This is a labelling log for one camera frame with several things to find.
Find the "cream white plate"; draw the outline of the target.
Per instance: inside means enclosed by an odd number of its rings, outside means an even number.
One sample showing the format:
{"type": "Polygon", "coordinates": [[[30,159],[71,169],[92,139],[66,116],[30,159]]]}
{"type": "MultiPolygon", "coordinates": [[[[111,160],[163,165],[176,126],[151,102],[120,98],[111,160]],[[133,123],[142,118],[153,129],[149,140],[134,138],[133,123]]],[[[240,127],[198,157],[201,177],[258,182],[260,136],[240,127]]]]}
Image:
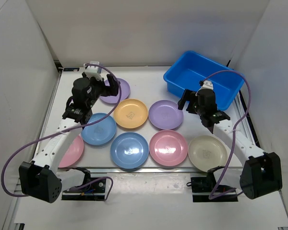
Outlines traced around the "cream white plate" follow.
{"type": "Polygon", "coordinates": [[[199,170],[208,170],[225,166],[228,153],[221,141],[212,136],[198,136],[189,143],[188,156],[199,170]]]}

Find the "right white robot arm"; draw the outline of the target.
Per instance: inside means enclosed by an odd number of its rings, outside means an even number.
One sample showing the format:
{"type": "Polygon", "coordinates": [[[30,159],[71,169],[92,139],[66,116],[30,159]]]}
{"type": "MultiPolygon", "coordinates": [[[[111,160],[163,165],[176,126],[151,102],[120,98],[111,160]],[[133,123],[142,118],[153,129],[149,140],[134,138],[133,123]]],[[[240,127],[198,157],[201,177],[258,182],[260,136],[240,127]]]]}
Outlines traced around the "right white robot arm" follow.
{"type": "Polygon", "coordinates": [[[198,92],[185,90],[178,102],[182,110],[188,102],[187,112],[199,115],[204,127],[221,139],[229,148],[229,159],[235,155],[243,166],[241,171],[230,169],[229,162],[207,171],[206,187],[212,191],[209,199],[223,185],[230,187],[230,192],[241,190],[249,199],[255,199],[282,189],[280,157],[275,152],[267,153],[253,144],[233,125],[230,117],[217,109],[216,95],[211,89],[198,92]]]}

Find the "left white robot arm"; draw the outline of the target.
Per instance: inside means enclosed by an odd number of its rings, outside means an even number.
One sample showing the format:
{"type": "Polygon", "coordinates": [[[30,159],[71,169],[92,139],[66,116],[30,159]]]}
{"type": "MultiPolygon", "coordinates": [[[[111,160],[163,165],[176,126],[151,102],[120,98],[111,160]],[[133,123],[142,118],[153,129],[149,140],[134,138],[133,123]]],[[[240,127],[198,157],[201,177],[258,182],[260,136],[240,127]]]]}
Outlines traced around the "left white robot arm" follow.
{"type": "Polygon", "coordinates": [[[103,78],[97,80],[85,75],[74,81],[57,133],[30,162],[23,162],[19,167],[23,194],[53,203],[63,191],[90,189],[94,181],[87,169],[76,167],[59,172],[58,168],[72,142],[89,123],[92,107],[99,97],[118,95],[120,83],[112,74],[107,79],[109,85],[103,78]]]}

